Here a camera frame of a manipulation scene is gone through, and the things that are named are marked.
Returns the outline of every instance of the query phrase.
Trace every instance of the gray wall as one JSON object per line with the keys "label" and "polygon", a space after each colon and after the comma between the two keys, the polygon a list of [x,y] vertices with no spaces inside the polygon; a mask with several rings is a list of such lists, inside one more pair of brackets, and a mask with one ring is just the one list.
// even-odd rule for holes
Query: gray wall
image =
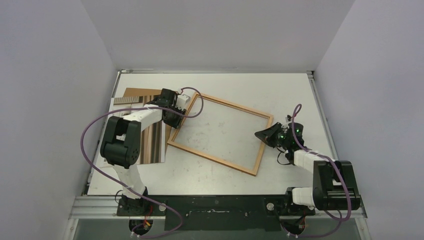
{"label": "gray wall", "polygon": [[316,70],[374,239],[423,239],[424,1],[356,0]]}
{"label": "gray wall", "polygon": [[81,0],[119,69],[305,72],[354,0]]}
{"label": "gray wall", "polygon": [[0,1],[1,239],[62,238],[115,77],[79,0]]}

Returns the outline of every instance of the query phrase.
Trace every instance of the wooden picture frame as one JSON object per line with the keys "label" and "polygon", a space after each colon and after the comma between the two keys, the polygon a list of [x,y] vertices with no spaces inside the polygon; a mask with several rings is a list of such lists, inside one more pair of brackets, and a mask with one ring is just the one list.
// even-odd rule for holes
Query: wooden picture frame
{"label": "wooden picture frame", "polygon": [[[229,101],[226,101],[226,100],[223,100],[223,99],[214,97],[214,96],[209,96],[209,95],[206,95],[206,94],[203,94],[203,93],[202,93],[202,97],[206,101],[211,101],[211,102],[214,102],[214,103],[217,103],[217,104],[220,104],[220,105],[224,105],[224,106],[227,106],[227,107],[230,107],[230,108],[233,108],[233,109],[237,109],[237,110],[240,110],[240,111],[243,111],[243,112],[246,112],[246,113],[249,113],[249,114],[253,114],[253,115],[259,116],[261,118],[267,119],[268,122],[267,122],[266,126],[264,126],[263,129],[267,129],[267,128],[271,127],[271,124],[273,123],[273,118],[274,118],[273,115],[268,114],[266,112],[258,111],[256,109],[253,109],[253,108],[250,108],[250,107],[242,106],[242,105],[239,105],[239,104],[236,104],[236,103],[233,103],[233,102],[229,102]],[[190,103],[188,104],[187,112],[185,113],[186,115],[188,115],[190,113],[190,110],[192,109],[192,107],[193,107],[193,105],[194,105],[194,103],[195,103],[195,101],[196,101],[197,98],[200,98],[200,96],[196,92],[196,93],[194,93],[193,97],[191,98]],[[225,159],[222,159],[222,158],[219,158],[219,157],[216,157],[216,156],[213,156],[213,155],[210,155],[210,154],[201,152],[201,151],[199,151],[197,149],[194,149],[194,148],[185,146],[185,145],[183,145],[181,143],[175,142],[175,139],[177,138],[178,133],[180,132],[181,128],[184,127],[185,120],[186,120],[186,118],[184,118],[182,120],[181,127],[180,128],[177,128],[173,132],[173,134],[170,136],[170,138],[169,138],[169,140],[167,142],[169,145],[171,145],[171,146],[173,146],[175,148],[184,150],[186,152],[195,154],[195,155],[200,156],[202,158],[205,158],[205,159],[214,161],[216,163],[225,165],[225,166],[230,167],[232,169],[239,170],[239,171],[241,171],[243,173],[247,173],[247,174],[250,174],[252,176],[256,176],[257,175],[258,169],[259,169],[259,165],[260,165],[261,160],[262,160],[262,155],[263,155],[264,149],[265,149],[265,144],[262,141],[260,142],[259,152],[257,153],[254,167],[253,167],[253,169],[248,169],[248,168],[246,168],[244,166],[240,166],[238,164],[235,164],[233,162],[227,161]]]}

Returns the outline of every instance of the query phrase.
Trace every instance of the rectangular frame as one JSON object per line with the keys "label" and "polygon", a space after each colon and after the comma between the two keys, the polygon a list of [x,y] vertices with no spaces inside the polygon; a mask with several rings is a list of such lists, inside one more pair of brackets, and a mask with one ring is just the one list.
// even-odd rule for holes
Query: rectangular frame
{"label": "rectangular frame", "polygon": [[[264,118],[264,119],[268,119],[268,123],[266,124],[265,129],[271,127],[271,124],[273,123],[274,116],[271,115],[271,114],[268,114],[266,112],[258,111],[258,110],[255,110],[253,108],[250,108],[250,107],[242,106],[242,105],[239,105],[239,104],[236,104],[236,103],[233,103],[233,102],[229,102],[229,101],[226,101],[226,100],[214,97],[214,96],[209,96],[209,95],[206,95],[206,94],[203,94],[203,93],[202,93],[202,97],[203,97],[204,100],[208,100],[208,101],[220,104],[220,105],[224,105],[224,106],[227,106],[227,107],[230,107],[230,108],[233,108],[233,109],[237,109],[237,110],[249,113],[249,114],[256,115],[256,116]],[[186,115],[188,115],[190,113],[190,110],[192,109],[197,98],[200,98],[200,96],[197,92],[195,92],[193,97],[191,98],[190,103],[188,104],[187,112],[185,113]],[[260,142],[259,152],[257,153],[254,167],[253,167],[253,169],[248,169],[244,166],[240,166],[238,164],[232,163],[232,162],[227,161],[225,159],[222,159],[222,158],[201,152],[197,149],[194,149],[194,148],[191,148],[191,147],[188,147],[188,146],[185,146],[183,144],[175,142],[175,139],[177,138],[178,133],[180,132],[181,128],[183,127],[185,120],[186,120],[186,118],[184,118],[182,120],[181,127],[177,128],[173,132],[172,136],[169,138],[169,140],[167,142],[169,145],[174,146],[175,148],[184,150],[186,152],[189,152],[191,154],[197,155],[199,157],[202,157],[202,158],[214,161],[216,163],[222,164],[224,166],[230,167],[232,169],[239,170],[243,173],[247,173],[247,174],[250,174],[252,176],[257,175],[258,169],[259,169],[259,164],[261,163],[262,155],[264,154],[265,143],[263,143],[262,141]]]}

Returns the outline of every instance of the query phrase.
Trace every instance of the purple cable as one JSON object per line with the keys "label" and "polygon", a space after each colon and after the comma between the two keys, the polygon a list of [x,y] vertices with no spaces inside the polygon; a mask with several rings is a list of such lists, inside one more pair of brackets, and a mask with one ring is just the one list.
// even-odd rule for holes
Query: purple cable
{"label": "purple cable", "polygon": [[[338,211],[338,214],[340,214],[340,218],[342,218],[342,213],[339,210],[337,210],[337,211]],[[342,225],[342,221],[339,221],[337,226],[335,226],[335,228],[333,230],[331,230],[327,233],[324,233],[322,235],[296,235],[296,234],[293,234],[293,233],[287,231],[287,229],[283,226],[282,226],[282,229],[284,229],[290,236],[293,236],[293,237],[297,236],[298,238],[325,238],[325,237],[330,236],[331,234],[337,232],[337,230],[339,230],[341,225]]]}
{"label": "purple cable", "polygon": [[[158,238],[158,237],[162,237],[162,236],[165,236],[165,235],[168,235],[168,234],[170,234],[170,233],[172,233],[172,232],[174,232],[175,230],[177,230],[177,229],[179,229],[182,225],[183,225],[183,216],[181,216],[181,214],[179,213],[179,212],[177,212],[175,209],[173,209],[172,207],[170,207],[170,206],[167,206],[167,205],[165,205],[165,204],[163,204],[163,203],[161,203],[161,202],[158,202],[158,201],[156,201],[156,200],[153,200],[153,199],[151,199],[151,198],[149,198],[149,197],[147,197],[147,196],[143,196],[142,194],[140,194],[140,193],[138,193],[138,192],[136,192],[136,191],[134,191],[133,189],[131,189],[129,186],[127,186],[125,183],[123,183],[123,182],[121,182],[121,181],[119,181],[118,179],[116,179],[116,178],[114,178],[114,177],[112,177],[112,176],[110,176],[110,175],[108,175],[107,173],[105,173],[104,171],[102,171],[102,170],[100,170],[98,167],[96,167],[95,165],[94,165],[94,163],[92,163],[92,161],[90,161],[90,159],[89,159],[89,157],[87,156],[87,154],[86,154],[86,151],[85,151],[85,149],[84,149],[84,137],[85,137],[85,135],[86,135],[86,133],[87,133],[87,131],[88,131],[88,129],[95,123],[95,122],[97,122],[97,121],[99,121],[100,119],[102,119],[102,118],[104,118],[104,117],[106,117],[106,116],[108,116],[108,115],[110,115],[110,114],[114,114],[114,113],[117,113],[117,112],[122,112],[122,111],[130,111],[130,110],[147,110],[147,109],[160,109],[160,110],[163,110],[163,111],[168,111],[168,112],[171,112],[171,113],[174,113],[174,114],[177,114],[178,116],[181,116],[181,117],[185,117],[185,118],[195,118],[195,117],[197,117],[197,116],[199,116],[200,115],[200,113],[203,111],[203,105],[204,105],[204,102],[203,102],[203,96],[202,96],[202,94],[197,90],[197,89],[195,89],[195,88],[193,88],[193,87],[183,87],[183,88],[181,88],[181,90],[184,90],[184,89],[191,89],[191,90],[194,90],[194,91],[196,91],[198,94],[199,94],[199,96],[200,96],[200,99],[201,99],[201,107],[200,107],[200,111],[197,113],[197,114],[195,114],[195,115],[193,115],[193,116],[186,116],[186,115],[183,115],[183,114],[181,114],[181,113],[179,113],[179,112],[176,112],[176,111],[174,111],[174,110],[171,110],[171,109],[168,109],[168,108],[164,108],[164,107],[160,107],[160,106],[152,106],[152,107],[136,107],[136,108],[123,108],[123,109],[118,109],[118,110],[113,110],[113,111],[109,111],[109,112],[107,112],[107,113],[105,113],[105,114],[103,114],[103,115],[101,115],[101,116],[99,116],[99,117],[97,117],[96,119],[94,119],[92,122],[90,122],[86,127],[85,127],[85,129],[84,129],[84,131],[82,131],[82,135],[81,135],[81,139],[80,139],[80,141],[79,141],[79,146],[81,147],[81,152],[82,152],[82,155],[84,156],[84,159],[85,159],[85,161],[93,168],[93,169],[95,169],[96,171],[98,171],[99,173],[101,173],[103,176],[105,176],[105,177],[107,177],[108,179],[110,179],[110,180],[112,180],[112,181],[114,181],[114,182],[116,182],[116,183],[118,183],[118,184],[120,184],[120,185],[122,185],[124,188],[127,188],[131,193],[133,193],[133,194],[135,194],[135,195],[137,195],[137,196],[139,196],[140,198],[142,198],[142,199],[145,199],[145,200],[147,200],[147,201],[150,201],[150,202],[152,202],[152,203],[154,203],[154,204],[157,204],[157,205],[160,205],[160,206],[163,206],[163,207],[165,207],[165,208],[167,208],[167,209],[169,209],[171,212],[173,212],[173,213],[175,213],[177,216],[178,216],[178,218],[180,219],[180,223],[178,224],[178,226],[176,226],[176,227],[174,227],[173,229],[171,229],[171,230],[169,230],[169,231],[167,231],[167,232],[164,232],[164,233],[161,233],[161,234],[157,234],[157,235],[153,235],[153,236],[140,236],[140,238],[142,238],[142,239],[153,239],[153,238]],[[140,226],[141,224],[139,224],[139,225],[137,225],[137,226],[135,226],[131,231],[132,232],[134,232],[134,230],[135,229],[137,229],[139,226]]]}
{"label": "purple cable", "polygon": [[301,111],[302,109],[302,104],[298,104],[293,111],[293,116],[291,117],[291,132],[293,133],[294,136],[294,140],[296,141],[297,145],[304,150],[307,153],[311,153],[314,155],[317,155],[320,158],[323,159],[327,159],[329,161],[329,163],[331,164],[331,166],[334,168],[335,174],[337,175],[338,179],[340,180],[341,186],[343,187],[344,190],[344,194],[346,194],[346,199],[347,199],[347,215],[345,218],[342,218],[342,216],[340,216],[340,218],[337,218],[335,216],[333,216],[331,213],[329,213],[328,211],[324,211],[326,214],[328,214],[332,219],[340,221],[340,222],[346,222],[347,220],[349,220],[351,218],[351,213],[352,213],[352,203],[351,203],[351,196],[349,195],[349,191],[348,191],[348,187],[346,186],[345,181],[343,180],[342,175],[340,174],[339,169],[337,168],[336,164],[332,161],[331,158],[329,158],[326,155],[321,155],[318,154],[317,152],[311,151],[310,149],[306,149],[304,146],[302,146],[298,140],[298,138],[296,137],[296,133],[295,133],[295,117],[296,115]]}

